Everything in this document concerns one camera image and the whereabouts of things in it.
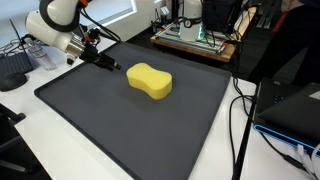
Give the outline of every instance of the desk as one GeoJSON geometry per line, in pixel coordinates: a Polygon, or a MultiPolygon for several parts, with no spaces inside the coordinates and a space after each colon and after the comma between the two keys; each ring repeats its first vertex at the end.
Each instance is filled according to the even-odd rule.
{"type": "MultiPolygon", "coordinates": [[[[274,138],[266,137],[280,152],[299,160],[296,148],[274,138]]],[[[317,158],[316,160],[317,164],[320,164],[320,158],[317,158]]],[[[241,180],[256,179],[309,180],[311,178],[304,171],[297,169],[283,160],[279,154],[271,149],[257,131],[251,129],[241,180]]]]}
{"type": "MultiPolygon", "coordinates": [[[[245,32],[248,29],[250,22],[251,22],[252,18],[254,17],[255,13],[256,13],[256,8],[250,8],[249,9],[249,16],[246,16],[242,20],[240,27],[239,27],[239,33],[241,34],[241,36],[243,36],[245,34],[245,32]]],[[[155,36],[153,36],[150,39],[150,41],[154,44],[157,44],[157,45],[185,51],[188,53],[196,54],[199,56],[211,58],[211,59],[222,61],[222,62],[230,62],[232,56],[234,55],[234,53],[236,51],[236,48],[233,45],[228,45],[224,49],[224,51],[220,55],[218,55],[218,54],[214,53],[213,51],[208,52],[208,51],[201,50],[201,49],[190,48],[190,47],[185,46],[183,44],[177,44],[177,43],[173,43],[170,41],[163,41],[163,40],[156,38],[155,36]]]]}
{"type": "MultiPolygon", "coordinates": [[[[98,48],[106,48],[111,44],[112,42],[108,41],[98,48]]],[[[28,73],[30,79],[24,86],[7,93],[0,93],[2,104],[14,112],[23,112],[27,116],[15,128],[53,179],[132,179],[71,124],[34,96],[36,88],[70,70],[66,63],[63,63],[65,54],[55,49],[54,52],[47,51],[49,56],[58,62],[56,70],[47,72],[37,68],[28,73]]],[[[252,95],[256,89],[254,84],[242,80],[239,81],[239,86],[244,94],[248,95],[252,95]]],[[[230,82],[190,179],[231,179],[232,156],[228,135],[228,111],[232,99],[236,96],[238,94],[230,82]]],[[[234,104],[232,120],[237,152],[247,120],[241,101],[234,104]]]]}

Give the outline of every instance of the black device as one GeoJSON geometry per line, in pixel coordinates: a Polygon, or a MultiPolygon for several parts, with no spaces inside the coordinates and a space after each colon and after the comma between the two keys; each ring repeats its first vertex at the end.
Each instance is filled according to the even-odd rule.
{"type": "Polygon", "coordinates": [[[232,34],[242,0],[203,0],[202,22],[206,30],[232,34]]]}
{"type": "Polygon", "coordinates": [[[256,114],[262,113],[274,104],[298,92],[300,89],[301,87],[299,86],[263,78],[257,91],[259,101],[257,103],[256,114]]]}
{"type": "Polygon", "coordinates": [[[0,77],[0,91],[6,92],[17,89],[28,81],[26,75],[21,73],[0,77]]]}
{"type": "Polygon", "coordinates": [[[11,26],[14,29],[17,38],[19,39],[20,46],[23,51],[14,54],[12,56],[2,55],[0,56],[0,77],[4,77],[11,74],[25,74],[33,70],[30,59],[26,53],[25,48],[21,44],[21,38],[14,24],[10,20],[11,26]]]}
{"type": "Polygon", "coordinates": [[[319,119],[320,85],[309,84],[258,113],[254,129],[312,153],[320,143],[319,119]]]}

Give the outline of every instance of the sponge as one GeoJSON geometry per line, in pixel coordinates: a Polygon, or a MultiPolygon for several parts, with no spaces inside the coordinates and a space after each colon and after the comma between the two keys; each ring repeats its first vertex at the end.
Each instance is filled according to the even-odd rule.
{"type": "Polygon", "coordinates": [[[153,69],[146,63],[138,63],[127,71],[130,86],[146,92],[151,98],[160,100],[172,90],[171,74],[153,69]]]}

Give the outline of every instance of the black mat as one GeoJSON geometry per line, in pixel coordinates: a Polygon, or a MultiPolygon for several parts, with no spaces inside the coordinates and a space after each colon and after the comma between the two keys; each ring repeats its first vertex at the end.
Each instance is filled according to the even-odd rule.
{"type": "Polygon", "coordinates": [[[133,178],[188,179],[230,74],[126,43],[105,53],[122,70],[82,64],[37,89],[36,96],[133,178]],[[139,62],[172,74],[165,99],[152,100],[129,86],[126,70],[139,62]]]}

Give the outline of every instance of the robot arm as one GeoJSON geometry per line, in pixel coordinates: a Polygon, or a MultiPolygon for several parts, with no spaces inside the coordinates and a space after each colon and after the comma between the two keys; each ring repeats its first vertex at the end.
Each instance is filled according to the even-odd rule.
{"type": "Polygon", "coordinates": [[[100,55],[98,50],[81,37],[73,34],[79,25],[81,9],[91,0],[41,0],[39,11],[30,12],[26,29],[37,39],[67,53],[67,63],[72,65],[79,57],[101,68],[120,69],[114,59],[100,55]]]}

